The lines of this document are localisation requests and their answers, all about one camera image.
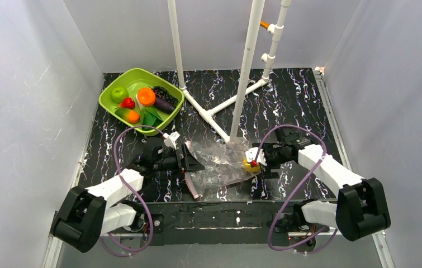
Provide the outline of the fake bok choy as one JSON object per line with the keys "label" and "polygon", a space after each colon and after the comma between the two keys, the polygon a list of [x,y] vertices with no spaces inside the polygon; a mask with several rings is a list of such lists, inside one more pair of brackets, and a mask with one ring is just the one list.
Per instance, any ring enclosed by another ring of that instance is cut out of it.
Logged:
{"label": "fake bok choy", "polygon": [[141,124],[146,125],[146,127],[142,128],[144,131],[152,131],[153,129],[150,127],[157,128],[163,122],[156,107],[154,106],[154,103],[145,105],[140,101],[137,101],[137,104],[140,109]]}

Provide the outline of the fake mango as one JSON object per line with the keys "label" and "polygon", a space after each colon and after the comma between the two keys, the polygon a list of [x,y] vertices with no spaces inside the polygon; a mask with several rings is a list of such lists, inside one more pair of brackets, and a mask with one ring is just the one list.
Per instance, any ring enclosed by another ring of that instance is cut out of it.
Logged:
{"label": "fake mango", "polygon": [[140,122],[140,115],[135,112],[133,109],[129,108],[118,108],[115,111],[115,115],[123,119],[125,122],[129,124],[136,124]]}

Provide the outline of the fake purple eggplant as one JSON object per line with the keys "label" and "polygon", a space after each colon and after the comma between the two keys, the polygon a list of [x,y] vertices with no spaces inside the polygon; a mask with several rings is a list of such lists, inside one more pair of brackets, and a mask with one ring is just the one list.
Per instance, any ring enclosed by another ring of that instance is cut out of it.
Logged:
{"label": "fake purple eggplant", "polygon": [[161,98],[156,98],[153,106],[167,114],[173,113],[176,109],[176,106],[174,104]]}

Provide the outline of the fake red tomato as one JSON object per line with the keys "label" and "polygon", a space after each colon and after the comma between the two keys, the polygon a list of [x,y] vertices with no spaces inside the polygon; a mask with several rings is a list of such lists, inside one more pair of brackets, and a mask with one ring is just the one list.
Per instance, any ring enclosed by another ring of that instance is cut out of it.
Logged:
{"label": "fake red tomato", "polygon": [[134,100],[131,97],[125,98],[120,104],[119,108],[134,109],[136,106]]}

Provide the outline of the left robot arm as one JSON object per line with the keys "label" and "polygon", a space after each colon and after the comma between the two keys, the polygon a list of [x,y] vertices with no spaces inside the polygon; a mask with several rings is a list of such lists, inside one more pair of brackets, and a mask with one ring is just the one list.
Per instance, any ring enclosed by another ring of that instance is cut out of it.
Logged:
{"label": "left robot arm", "polygon": [[71,188],[55,212],[50,235],[85,253],[100,237],[132,226],[137,211],[122,200],[140,191],[147,175],[176,171],[187,178],[204,168],[187,145],[177,144],[174,135],[149,138],[142,152],[114,177],[95,186]]}

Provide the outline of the clear zip top bag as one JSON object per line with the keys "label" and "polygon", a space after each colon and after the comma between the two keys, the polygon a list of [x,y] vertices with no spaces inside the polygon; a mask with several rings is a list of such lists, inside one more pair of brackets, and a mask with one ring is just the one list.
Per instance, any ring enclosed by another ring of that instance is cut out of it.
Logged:
{"label": "clear zip top bag", "polygon": [[245,151],[251,148],[251,144],[244,138],[238,138],[230,144],[213,143],[207,147],[194,141],[186,141],[184,144],[205,167],[202,171],[184,173],[185,182],[194,199],[203,196],[207,189],[241,183],[260,173],[248,173],[243,168]]}

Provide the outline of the fake orange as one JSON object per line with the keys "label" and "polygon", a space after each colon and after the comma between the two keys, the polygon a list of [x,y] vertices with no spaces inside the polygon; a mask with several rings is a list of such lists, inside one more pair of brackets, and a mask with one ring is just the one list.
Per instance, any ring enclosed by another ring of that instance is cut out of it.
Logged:
{"label": "fake orange", "polygon": [[136,95],[137,101],[144,107],[153,106],[156,96],[151,88],[141,88]]}

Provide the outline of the fake dark grapes bunch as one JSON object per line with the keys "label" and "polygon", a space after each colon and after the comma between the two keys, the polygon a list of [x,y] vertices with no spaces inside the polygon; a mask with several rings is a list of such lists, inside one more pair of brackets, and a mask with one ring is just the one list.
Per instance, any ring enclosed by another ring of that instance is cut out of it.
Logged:
{"label": "fake dark grapes bunch", "polygon": [[155,93],[157,98],[167,101],[173,105],[178,104],[178,99],[171,95],[164,87],[157,85],[152,87],[152,91]]}

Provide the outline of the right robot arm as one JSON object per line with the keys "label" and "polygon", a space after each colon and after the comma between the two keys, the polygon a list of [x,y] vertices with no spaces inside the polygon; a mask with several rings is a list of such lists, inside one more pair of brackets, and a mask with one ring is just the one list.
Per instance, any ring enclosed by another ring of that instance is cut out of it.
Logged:
{"label": "right robot arm", "polygon": [[245,153],[246,162],[258,167],[264,178],[276,176],[275,169],[295,162],[315,175],[336,195],[335,203],[308,199],[293,205],[290,216],[279,210],[272,228],[320,224],[338,229],[349,241],[386,230],[391,217],[382,183],[376,178],[365,179],[350,171],[327,153],[323,140],[312,132],[308,137],[290,131],[292,125],[280,125],[270,130],[276,143],[262,140]]}

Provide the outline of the fake green apple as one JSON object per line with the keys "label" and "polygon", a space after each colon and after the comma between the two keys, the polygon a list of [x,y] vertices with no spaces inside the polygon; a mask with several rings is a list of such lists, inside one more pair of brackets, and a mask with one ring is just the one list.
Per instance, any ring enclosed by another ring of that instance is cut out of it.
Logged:
{"label": "fake green apple", "polygon": [[111,100],[116,103],[122,103],[126,98],[129,97],[128,90],[124,87],[115,87],[111,90]]}

